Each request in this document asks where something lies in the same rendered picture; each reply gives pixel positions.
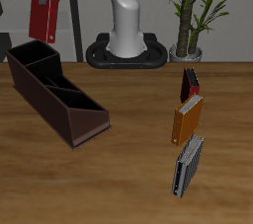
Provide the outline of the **bright red book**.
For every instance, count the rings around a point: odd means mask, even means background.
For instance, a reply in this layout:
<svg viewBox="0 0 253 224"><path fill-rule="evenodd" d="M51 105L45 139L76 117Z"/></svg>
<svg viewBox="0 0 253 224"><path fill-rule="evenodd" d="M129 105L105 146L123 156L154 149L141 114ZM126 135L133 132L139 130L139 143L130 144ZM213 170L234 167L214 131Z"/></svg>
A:
<svg viewBox="0 0 253 224"><path fill-rule="evenodd" d="M58 0L31 0L29 37L46 43L55 42Z"/></svg>

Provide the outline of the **dark brown desk caddy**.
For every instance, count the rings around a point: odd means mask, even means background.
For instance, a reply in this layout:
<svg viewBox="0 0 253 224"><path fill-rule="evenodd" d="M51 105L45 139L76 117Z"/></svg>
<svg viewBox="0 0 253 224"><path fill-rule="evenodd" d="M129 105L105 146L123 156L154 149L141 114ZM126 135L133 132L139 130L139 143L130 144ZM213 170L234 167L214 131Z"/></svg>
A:
<svg viewBox="0 0 253 224"><path fill-rule="evenodd" d="M14 89L71 149L111 129L109 112L63 75L51 46L33 40L5 53Z"/></svg>

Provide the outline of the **dark red book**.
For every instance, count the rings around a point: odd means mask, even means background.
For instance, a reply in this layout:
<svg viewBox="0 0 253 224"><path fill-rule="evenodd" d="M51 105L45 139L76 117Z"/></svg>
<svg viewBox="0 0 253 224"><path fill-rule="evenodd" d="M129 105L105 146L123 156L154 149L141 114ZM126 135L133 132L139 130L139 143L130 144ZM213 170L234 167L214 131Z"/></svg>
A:
<svg viewBox="0 0 253 224"><path fill-rule="evenodd" d="M198 94L200 83L194 68L185 68L181 88L181 103L188 100L193 94Z"/></svg>

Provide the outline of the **orange book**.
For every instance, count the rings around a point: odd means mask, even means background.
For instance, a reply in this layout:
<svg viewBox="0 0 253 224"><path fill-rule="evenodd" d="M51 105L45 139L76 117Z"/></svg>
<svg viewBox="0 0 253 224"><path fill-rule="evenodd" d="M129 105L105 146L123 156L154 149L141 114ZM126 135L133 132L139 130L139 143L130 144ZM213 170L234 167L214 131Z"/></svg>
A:
<svg viewBox="0 0 253 224"><path fill-rule="evenodd" d="M181 146L198 128L204 98L194 93L175 109L171 142Z"/></svg>

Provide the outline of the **black and grey book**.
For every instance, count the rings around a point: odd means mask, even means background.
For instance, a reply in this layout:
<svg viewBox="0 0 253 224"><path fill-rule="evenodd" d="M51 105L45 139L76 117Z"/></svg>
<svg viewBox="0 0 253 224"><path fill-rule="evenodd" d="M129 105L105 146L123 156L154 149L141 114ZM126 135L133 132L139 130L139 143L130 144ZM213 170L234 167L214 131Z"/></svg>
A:
<svg viewBox="0 0 253 224"><path fill-rule="evenodd" d="M172 185L172 193L182 197L199 166L204 138L193 134L179 155Z"/></svg>

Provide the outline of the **green pot plant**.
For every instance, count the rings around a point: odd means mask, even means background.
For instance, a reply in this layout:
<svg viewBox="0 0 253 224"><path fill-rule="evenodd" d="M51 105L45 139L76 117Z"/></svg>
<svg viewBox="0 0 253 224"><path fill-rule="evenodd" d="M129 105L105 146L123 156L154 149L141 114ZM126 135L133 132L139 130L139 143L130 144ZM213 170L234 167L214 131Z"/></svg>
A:
<svg viewBox="0 0 253 224"><path fill-rule="evenodd" d="M169 49L171 62L200 62L203 52L197 47L199 35L203 31L211 31L210 23L215 19L227 16L222 12L226 0L220 1L211 9L213 0L179 0L173 2L179 18L177 43Z"/></svg>

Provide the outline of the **dark grey slanted post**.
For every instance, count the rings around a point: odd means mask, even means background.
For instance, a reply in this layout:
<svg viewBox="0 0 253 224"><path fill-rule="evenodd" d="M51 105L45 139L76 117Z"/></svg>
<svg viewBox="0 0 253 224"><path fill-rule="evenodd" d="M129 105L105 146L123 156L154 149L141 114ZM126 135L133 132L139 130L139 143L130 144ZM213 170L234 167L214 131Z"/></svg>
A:
<svg viewBox="0 0 253 224"><path fill-rule="evenodd" d="M76 60L78 62L83 61L83 48L82 48L82 37L81 37L81 28L79 20L79 9L78 9L78 0L69 0L71 20L72 20L72 29L75 43L75 52Z"/></svg>

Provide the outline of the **flat black base plate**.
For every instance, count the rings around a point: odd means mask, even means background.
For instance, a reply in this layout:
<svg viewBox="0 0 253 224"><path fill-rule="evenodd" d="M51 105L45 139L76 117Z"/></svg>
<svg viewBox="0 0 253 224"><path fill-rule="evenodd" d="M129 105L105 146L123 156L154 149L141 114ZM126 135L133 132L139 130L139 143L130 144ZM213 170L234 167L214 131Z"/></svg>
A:
<svg viewBox="0 0 253 224"><path fill-rule="evenodd" d="M153 33L143 34L147 50L133 58L120 58L106 50L109 34L101 33L86 50L86 61L98 69L155 69L162 67L168 59L167 49L157 41Z"/></svg>

